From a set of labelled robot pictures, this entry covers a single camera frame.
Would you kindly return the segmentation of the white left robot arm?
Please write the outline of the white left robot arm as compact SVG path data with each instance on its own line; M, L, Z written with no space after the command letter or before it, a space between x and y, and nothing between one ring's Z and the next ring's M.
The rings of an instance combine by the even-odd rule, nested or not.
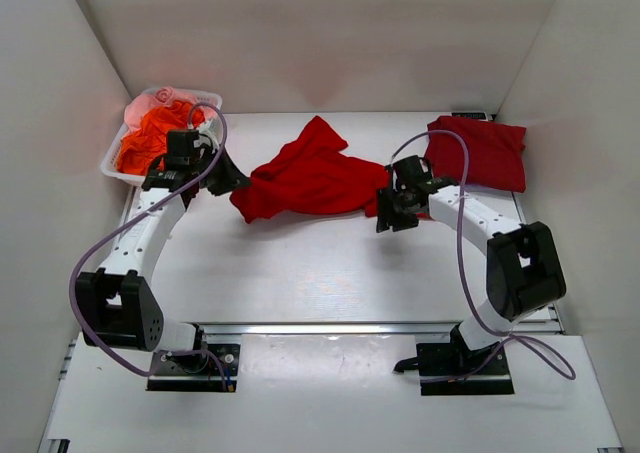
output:
M90 345L173 356L200 350L201 328L166 317L151 280L172 230L200 191L222 196L248 186L226 139L211 127L169 132L167 150L151 162L112 252L74 280L72 298Z

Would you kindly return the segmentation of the bright red t shirt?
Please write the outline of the bright red t shirt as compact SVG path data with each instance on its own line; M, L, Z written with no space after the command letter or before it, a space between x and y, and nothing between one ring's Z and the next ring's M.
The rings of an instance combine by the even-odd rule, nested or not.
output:
M332 216L377 212L377 191L389 173L379 163L347 156L344 140L323 118L313 117L296 140L250 174L250 185L231 193L230 202L247 223L290 211Z

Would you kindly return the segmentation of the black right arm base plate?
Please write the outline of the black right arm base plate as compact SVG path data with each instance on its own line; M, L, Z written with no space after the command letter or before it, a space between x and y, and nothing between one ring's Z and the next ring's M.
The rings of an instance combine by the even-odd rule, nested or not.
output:
M393 367L396 375L413 372L418 374L423 397L515 393L506 353L495 345L466 356L449 338L418 336L415 353Z

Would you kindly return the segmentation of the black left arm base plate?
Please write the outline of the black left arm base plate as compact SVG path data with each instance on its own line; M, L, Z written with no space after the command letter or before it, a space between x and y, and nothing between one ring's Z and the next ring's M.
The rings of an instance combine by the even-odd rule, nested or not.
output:
M209 354L169 357L154 354L159 361L156 373L146 381L148 392L235 393L241 363L240 334L216 333L199 328L195 346Z

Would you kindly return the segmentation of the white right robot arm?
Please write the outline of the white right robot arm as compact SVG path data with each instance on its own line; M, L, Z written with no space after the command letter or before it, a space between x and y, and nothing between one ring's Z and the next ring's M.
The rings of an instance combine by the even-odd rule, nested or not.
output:
M377 191L377 232L415 228L425 214L455 231L458 249L468 241L486 260L486 300L450 334L461 358L489 353L524 318L565 296L554 239L544 223L498 213L455 180L434 177L416 155L385 170L390 179Z

